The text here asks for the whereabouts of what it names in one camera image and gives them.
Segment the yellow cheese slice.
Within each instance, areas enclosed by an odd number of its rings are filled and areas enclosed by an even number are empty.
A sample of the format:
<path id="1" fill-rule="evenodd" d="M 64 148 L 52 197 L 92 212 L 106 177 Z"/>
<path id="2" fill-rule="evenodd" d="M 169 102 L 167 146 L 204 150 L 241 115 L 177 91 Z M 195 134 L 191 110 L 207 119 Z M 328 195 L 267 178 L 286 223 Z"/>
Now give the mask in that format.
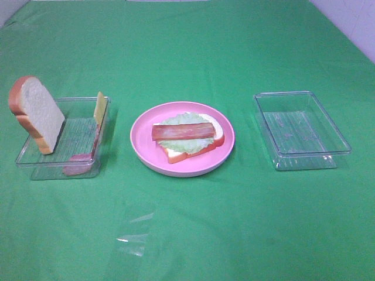
<path id="1" fill-rule="evenodd" d="M 107 98 L 101 91 L 99 91 L 97 94 L 96 107 L 93 114 L 98 129 L 100 129 L 102 126 L 104 115 L 107 109 L 107 102 Z"/>

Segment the clear plastic tray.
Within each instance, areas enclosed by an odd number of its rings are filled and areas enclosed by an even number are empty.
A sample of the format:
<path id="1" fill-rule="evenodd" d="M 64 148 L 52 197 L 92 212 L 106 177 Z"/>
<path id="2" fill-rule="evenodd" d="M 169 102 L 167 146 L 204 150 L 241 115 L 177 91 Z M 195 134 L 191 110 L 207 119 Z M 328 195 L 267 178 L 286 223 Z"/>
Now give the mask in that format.
<path id="1" fill-rule="evenodd" d="M 310 91 L 253 96 L 255 118 L 277 171 L 336 168 L 352 148 Z"/>
<path id="2" fill-rule="evenodd" d="M 111 102 L 109 97 L 106 98 L 107 109 L 100 129 L 96 166 L 90 172 L 77 176 L 65 176 L 63 167 L 74 165 L 73 162 L 69 162 L 73 155 L 91 152 L 97 126 L 93 117 L 97 97 L 56 99 L 56 104 L 65 115 L 65 121 L 54 152 L 49 155 L 41 154 L 36 142 L 29 136 L 15 160 L 16 166 L 22 169 L 31 180 L 81 179 L 98 175 L 102 155 L 101 140 L 106 133 Z"/>

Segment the bacon strip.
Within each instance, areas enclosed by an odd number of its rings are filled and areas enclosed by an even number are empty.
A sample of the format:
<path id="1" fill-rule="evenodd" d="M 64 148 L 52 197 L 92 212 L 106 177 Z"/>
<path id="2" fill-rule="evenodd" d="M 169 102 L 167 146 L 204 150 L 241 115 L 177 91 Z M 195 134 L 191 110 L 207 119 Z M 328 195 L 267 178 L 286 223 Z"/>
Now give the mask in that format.
<path id="1" fill-rule="evenodd" d="M 216 131 L 212 123 L 178 125 L 154 125 L 152 127 L 153 141 L 176 141 L 214 137 Z"/>
<path id="2" fill-rule="evenodd" d="M 90 172 L 92 168 L 96 166 L 96 153 L 99 144 L 100 129 L 101 127 L 97 125 L 91 152 L 73 155 L 69 159 L 69 162 L 73 162 L 74 165 L 63 167 L 63 174 L 65 176 L 77 176 L 80 174 L 85 174 Z"/>

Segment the right clear plastic tray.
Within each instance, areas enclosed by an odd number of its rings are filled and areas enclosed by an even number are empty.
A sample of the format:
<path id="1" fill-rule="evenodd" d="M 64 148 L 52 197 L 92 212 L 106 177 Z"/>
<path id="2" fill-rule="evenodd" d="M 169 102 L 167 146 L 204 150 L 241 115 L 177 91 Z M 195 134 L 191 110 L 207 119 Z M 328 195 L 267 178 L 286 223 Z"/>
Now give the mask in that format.
<path id="1" fill-rule="evenodd" d="M 336 168 L 352 148 L 310 91 L 253 96 L 255 118 L 277 171 Z"/>

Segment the pink round plate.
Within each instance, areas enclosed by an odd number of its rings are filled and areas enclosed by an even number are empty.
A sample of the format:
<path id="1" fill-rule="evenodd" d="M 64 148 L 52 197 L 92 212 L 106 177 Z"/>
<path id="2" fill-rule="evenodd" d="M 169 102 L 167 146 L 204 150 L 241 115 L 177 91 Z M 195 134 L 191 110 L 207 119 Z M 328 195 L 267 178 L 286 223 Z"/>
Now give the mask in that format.
<path id="1" fill-rule="evenodd" d="M 214 117 L 223 128 L 224 143 L 199 156 L 169 164 L 163 149 L 151 138 L 152 126 L 183 112 L 204 113 Z M 172 177 L 195 177 L 219 167 L 230 155 L 236 137 L 232 124 L 220 111 L 198 102 L 175 101 L 157 105 L 141 114 L 131 128 L 130 140 L 140 161 L 150 169 Z"/>

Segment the green lettuce leaf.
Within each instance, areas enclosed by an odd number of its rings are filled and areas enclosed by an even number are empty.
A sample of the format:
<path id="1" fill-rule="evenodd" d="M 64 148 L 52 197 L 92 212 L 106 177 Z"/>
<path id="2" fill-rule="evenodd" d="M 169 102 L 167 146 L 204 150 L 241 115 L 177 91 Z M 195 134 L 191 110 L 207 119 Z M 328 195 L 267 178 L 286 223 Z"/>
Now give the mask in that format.
<path id="1" fill-rule="evenodd" d="M 198 124 L 212 122 L 211 117 L 207 114 L 198 114 L 195 112 L 185 112 L 170 117 L 156 125 L 179 125 L 179 124 Z M 214 137 L 182 140 L 159 140 L 157 144 L 161 145 L 168 151 L 172 150 L 179 153 L 193 154 L 208 147 L 214 142 Z"/>

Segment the left clear plastic tray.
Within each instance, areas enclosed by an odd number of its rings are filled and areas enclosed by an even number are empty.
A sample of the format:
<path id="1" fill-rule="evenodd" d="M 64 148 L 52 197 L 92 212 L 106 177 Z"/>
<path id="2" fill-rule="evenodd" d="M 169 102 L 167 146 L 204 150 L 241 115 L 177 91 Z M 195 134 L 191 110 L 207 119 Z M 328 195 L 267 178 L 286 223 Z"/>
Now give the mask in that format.
<path id="1" fill-rule="evenodd" d="M 22 169 L 31 180 L 81 179 L 98 175 L 102 155 L 101 140 L 106 133 L 111 102 L 109 97 L 106 98 L 107 109 L 100 129 L 96 166 L 90 172 L 77 176 L 65 176 L 63 167 L 74 165 L 73 162 L 69 162 L 73 155 L 91 152 L 97 126 L 93 117 L 97 97 L 56 99 L 56 104 L 65 115 L 65 121 L 54 152 L 49 155 L 41 154 L 36 142 L 29 136 L 15 160 L 16 166 Z"/>

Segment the bread slice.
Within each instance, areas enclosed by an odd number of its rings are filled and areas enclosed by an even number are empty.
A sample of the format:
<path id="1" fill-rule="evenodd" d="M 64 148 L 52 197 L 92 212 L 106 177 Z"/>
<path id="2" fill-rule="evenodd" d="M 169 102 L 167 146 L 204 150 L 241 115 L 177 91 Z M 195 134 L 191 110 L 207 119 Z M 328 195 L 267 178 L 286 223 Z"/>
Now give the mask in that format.
<path id="1" fill-rule="evenodd" d="M 208 116 L 211 117 L 211 119 L 212 119 L 211 123 L 213 124 L 213 126 L 215 128 L 215 131 L 216 131 L 216 133 L 214 135 L 214 142 L 211 145 L 209 145 L 208 147 L 202 149 L 199 152 L 193 153 L 193 154 L 179 153 L 179 152 L 174 152 L 172 150 L 168 151 L 167 149 L 165 149 L 161 145 L 159 145 L 164 150 L 164 152 L 165 152 L 165 154 L 168 158 L 168 163 L 174 164 L 174 163 L 183 161 L 187 158 L 201 155 L 203 153 L 206 153 L 208 151 L 211 151 L 211 150 L 221 146 L 224 143 L 225 136 L 224 136 L 223 128 L 221 127 L 221 125 L 219 124 L 219 122 L 215 118 L 213 118 L 211 115 L 208 115 Z"/>
<path id="2" fill-rule="evenodd" d="M 35 76 L 17 79 L 9 92 L 9 109 L 40 152 L 54 152 L 65 117 L 48 89 Z"/>

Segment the green tablecloth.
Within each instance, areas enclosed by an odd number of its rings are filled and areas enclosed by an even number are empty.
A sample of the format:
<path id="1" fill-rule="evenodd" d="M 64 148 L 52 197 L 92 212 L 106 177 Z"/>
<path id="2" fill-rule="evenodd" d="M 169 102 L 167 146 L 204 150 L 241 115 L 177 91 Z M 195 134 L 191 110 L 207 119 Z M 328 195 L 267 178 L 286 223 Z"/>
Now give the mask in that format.
<path id="1" fill-rule="evenodd" d="M 101 170 L 33 181 L 14 81 L 55 97 L 109 96 Z M 337 168 L 276 171 L 259 92 L 309 90 L 349 142 Z M 169 101 L 225 114 L 235 147 L 177 179 L 143 165 L 135 119 Z M 144 255 L 118 250 L 127 202 L 151 201 Z M 374 64 L 309 1 L 30 2 L 1 29 L 2 280 L 373 280 Z"/>

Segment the clear plastic film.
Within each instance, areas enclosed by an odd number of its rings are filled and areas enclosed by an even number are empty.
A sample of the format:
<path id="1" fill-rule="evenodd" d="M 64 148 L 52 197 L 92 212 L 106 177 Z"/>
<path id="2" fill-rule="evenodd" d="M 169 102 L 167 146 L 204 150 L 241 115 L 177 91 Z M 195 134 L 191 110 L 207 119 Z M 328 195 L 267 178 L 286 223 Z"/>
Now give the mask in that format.
<path id="1" fill-rule="evenodd" d="M 118 250 L 127 255 L 142 257 L 154 215 L 155 204 L 151 201 L 127 202 L 116 237 Z"/>

